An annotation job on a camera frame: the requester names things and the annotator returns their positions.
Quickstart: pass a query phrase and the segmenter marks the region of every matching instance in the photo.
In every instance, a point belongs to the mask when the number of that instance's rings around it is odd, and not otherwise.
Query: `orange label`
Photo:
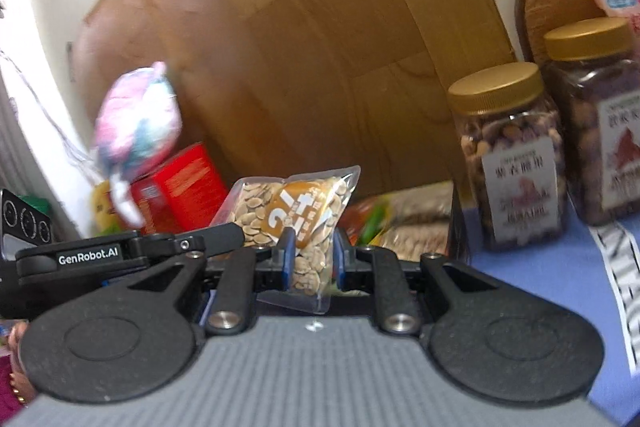
[[[261,229],[280,237],[282,229],[293,227],[296,246],[305,248],[327,206],[328,188],[321,182],[292,182],[274,194],[266,208]]]

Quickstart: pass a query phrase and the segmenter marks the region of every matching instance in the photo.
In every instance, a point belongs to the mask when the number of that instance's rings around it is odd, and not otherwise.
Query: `plastic jar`
[[[598,18],[545,35],[543,73],[564,123],[569,192],[589,225],[640,210],[640,70],[628,21]]]
[[[537,65],[478,71],[447,94],[485,247],[514,248],[561,235],[566,182],[559,115]]]

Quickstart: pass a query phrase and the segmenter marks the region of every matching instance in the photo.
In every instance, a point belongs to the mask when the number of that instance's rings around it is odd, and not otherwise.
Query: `red box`
[[[208,227],[228,190],[199,143],[135,181],[131,193],[145,217],[143,233],[177,233]]]

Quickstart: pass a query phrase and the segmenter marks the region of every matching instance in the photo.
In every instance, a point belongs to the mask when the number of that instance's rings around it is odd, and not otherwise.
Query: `blue fabric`
[[[482,250],[478,214],[465,213],[471,264],[475,268],[575,311],[589,320],[605,343],[605,360],[590,392],[590,400],[619,425],[640,412],[640,375],[631,377],[620,315],[602,255],[569,205],[567,232],[560,239],[521,250]],[[640,238],[638,216],[620,223]]]

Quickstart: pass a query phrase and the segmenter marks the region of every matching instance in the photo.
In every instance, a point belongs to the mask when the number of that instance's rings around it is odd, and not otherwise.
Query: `wood panel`
[[[450,176],[466,193],[445,89],[513,60],[493,0],[100,0],[78,49],[90,110],[161,50],[228,183],[357,163],[362,196]]]

